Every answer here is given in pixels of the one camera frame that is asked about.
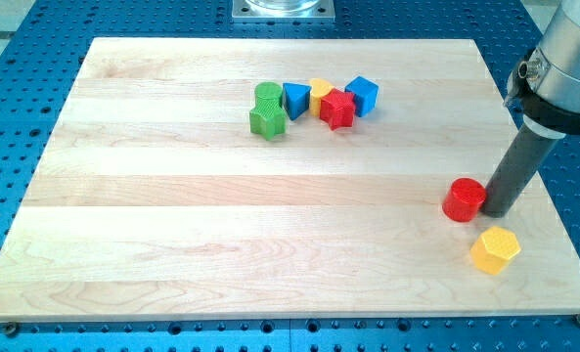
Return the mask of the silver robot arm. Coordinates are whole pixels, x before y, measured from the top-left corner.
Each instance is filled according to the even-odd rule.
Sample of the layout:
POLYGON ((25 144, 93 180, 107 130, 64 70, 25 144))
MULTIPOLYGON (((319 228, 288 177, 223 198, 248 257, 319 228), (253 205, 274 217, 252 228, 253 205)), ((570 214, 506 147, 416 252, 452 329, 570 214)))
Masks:
POLYGON ((567 135, 580 135, 580 0, 559 3, 534 49, 513 68, 505 104, 523 123, 486 185, 481 211, 505 216, 544 159, 567 135))

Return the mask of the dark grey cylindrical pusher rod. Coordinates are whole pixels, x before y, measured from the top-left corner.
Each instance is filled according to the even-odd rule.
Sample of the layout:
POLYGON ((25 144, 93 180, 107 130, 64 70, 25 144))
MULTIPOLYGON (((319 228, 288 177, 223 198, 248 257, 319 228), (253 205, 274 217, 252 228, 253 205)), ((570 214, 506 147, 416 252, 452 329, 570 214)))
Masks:
POLYGON ((504 217, 557 142, 557 131, 524 121, 485 187, 481 212, 504 217))

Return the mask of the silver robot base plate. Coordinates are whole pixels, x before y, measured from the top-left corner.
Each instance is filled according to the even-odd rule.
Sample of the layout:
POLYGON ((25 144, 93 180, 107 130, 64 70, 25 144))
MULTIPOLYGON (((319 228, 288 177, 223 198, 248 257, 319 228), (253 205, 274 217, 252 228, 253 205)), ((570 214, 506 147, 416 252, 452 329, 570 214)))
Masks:
POLYGON ((334 0, 233 0, 234 22, 333 22, 334 0))

